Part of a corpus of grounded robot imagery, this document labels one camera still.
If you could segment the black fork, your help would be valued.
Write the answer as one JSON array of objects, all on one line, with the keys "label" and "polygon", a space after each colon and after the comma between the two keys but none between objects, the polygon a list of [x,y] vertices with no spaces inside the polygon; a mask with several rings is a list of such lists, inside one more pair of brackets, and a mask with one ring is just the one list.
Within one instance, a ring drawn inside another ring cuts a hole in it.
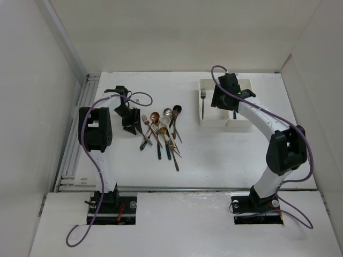
[{"label": "black fork", "polygon": [[204,100],[206,98],[206,90],[205,88],[201,88],[200,90],[200,98],[202,100],[202,120],[204,119]]}]

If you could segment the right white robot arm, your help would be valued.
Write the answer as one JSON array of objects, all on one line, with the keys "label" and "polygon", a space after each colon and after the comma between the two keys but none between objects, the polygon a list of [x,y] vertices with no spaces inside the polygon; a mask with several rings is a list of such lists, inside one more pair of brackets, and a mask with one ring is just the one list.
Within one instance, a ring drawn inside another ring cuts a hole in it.
[{"label": "right white robot arm", "polygon": [[276,200],[275,192],[283,180],[307,161],[307,150],[297,131],[266,113],[266,108],[249,89],[242,90],[236,74],[226,73],[218,78],[211,106],[235,111],[258,128],[269,142],[266,153],[266,170],[250,189],[247,196],[232,199],[234,213],[263,213],[271,210],[268,205]]}]

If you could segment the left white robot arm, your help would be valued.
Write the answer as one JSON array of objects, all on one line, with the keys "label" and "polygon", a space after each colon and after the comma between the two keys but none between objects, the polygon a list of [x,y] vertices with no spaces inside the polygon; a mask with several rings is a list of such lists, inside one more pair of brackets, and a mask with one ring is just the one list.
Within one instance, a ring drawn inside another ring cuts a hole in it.
[{"label": "left white robot arm", "polygon": [[122,119],[124,131],[133,135],[142,133],[140,109],[129,106],[129,102],[133,102],[131,96],[125,86],[106,89],[102,98],[90,107],[81,107],[78,112],[78,141],[98,174],[90,205],[103,207],[110,213],[120,206],[114,168],[107,151],[113,140],[111,113],[115,112]]}]

